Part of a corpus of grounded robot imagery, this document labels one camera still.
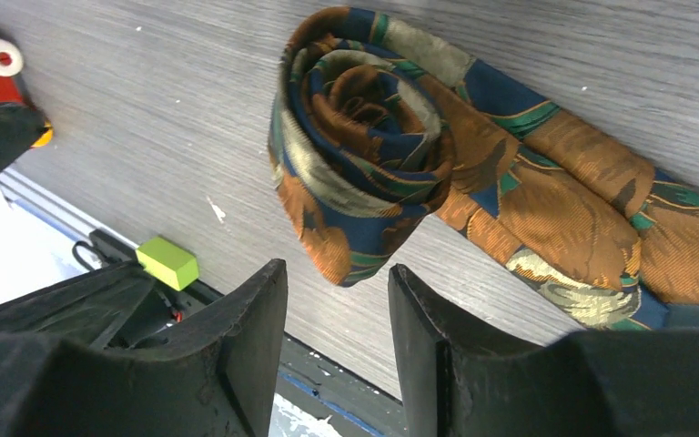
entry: wood grain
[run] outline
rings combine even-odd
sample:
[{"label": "wood grain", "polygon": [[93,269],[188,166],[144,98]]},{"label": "wood grain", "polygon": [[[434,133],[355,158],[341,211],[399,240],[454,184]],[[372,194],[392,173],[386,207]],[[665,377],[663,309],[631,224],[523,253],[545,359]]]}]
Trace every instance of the wood grain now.
[{"label": "wood grain", "polygon": [[[452,41],[699,187],[699,1],[351,4]],[[398,395],[387,271],[350,290],[321,279],[263,154],[281,47],[325,5],[0,0],[0,29],[24,51],[25,81],[57,132],[16,166],[134,240],[161,234],[196,252],[202,278],[220,290],[285,259],[287,330]],[[525,339],[576,329],[435,218],[394,262]]]}]

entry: yellow wheel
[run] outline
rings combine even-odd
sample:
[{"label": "yellow wheel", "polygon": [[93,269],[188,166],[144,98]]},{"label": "yellow wheel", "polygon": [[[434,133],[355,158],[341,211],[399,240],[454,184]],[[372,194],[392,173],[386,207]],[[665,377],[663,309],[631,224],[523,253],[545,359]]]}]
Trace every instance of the yellow wheel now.
[{"label": "yellow wheel", "polygon": [[53,134],[53,132],[54,132],[54,129],[52,129],[52,123],[50,123],[49,120],[47,120],[47,121],[44,123],[44,128],[46,129],[46,131],[45,131],[44,134],[34,143],[34,145],[31,146],[31,148],[39,148],[39,147],[42,147],[42,146],[46,146],[46,143],[48,143],[49,141],[52,140],[52,134]]}]

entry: wire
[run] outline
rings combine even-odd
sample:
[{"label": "wire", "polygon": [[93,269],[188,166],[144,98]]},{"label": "wire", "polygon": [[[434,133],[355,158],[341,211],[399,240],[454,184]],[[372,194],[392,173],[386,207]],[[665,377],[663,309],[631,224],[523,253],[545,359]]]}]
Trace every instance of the wire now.
[{"label": "wire", "polygon": [[95,268],[92,267],[88,262],[86,262],[85,259],[82,258],[82,256],[79,254],[79,248],[86,249],[88,252],[90,252],[93,255],[95,255],[96,257],[100,258],[101,261],[106,260],[106,257],[103,256],[103,253],[101,253],[100,250],[95,249],[94,247],[90,246],[90,244],[87,243],[86,241],[77,241],[76,243],[74,243],[74,247],[71,248],[71,254],[74,256],[74,259],[76,260],[76,262],[81,264],[82,267],[84,267],[85,269],[87,269],[89,271],[92,271]]}]

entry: paint chip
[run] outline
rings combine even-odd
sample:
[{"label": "paint chip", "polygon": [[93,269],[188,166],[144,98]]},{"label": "paint chip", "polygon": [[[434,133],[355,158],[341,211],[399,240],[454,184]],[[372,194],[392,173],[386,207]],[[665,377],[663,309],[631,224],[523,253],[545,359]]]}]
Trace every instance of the paint chip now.
[{"label": "paint chip", "polygon": [[208,203],[210,204],[210,207],[213,208],[213,212],[216,213],[216,217],[218,218],[218,221],[221,222],[221,224],[224,224],[224,219],[227,216],[227,213],[221,210],[221,208],[218,207],[215,203],[213,203],[212,200],[210,200],[210,196],[205,196],[205,198],[208,200]]}]

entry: necktie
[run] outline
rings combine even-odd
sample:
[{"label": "necktie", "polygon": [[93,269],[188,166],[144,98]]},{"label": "necktie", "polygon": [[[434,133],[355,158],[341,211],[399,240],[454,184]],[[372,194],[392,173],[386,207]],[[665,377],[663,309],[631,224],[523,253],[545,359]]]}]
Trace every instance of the necktie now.
[{"label": "necktie", "polygon": [[373,276],[434,213],[583,326],[657,329],[670,309],[699,311],[697,193],[387,15],[331,7],[300,25],[268,151],[296,235],[334,284]]}]

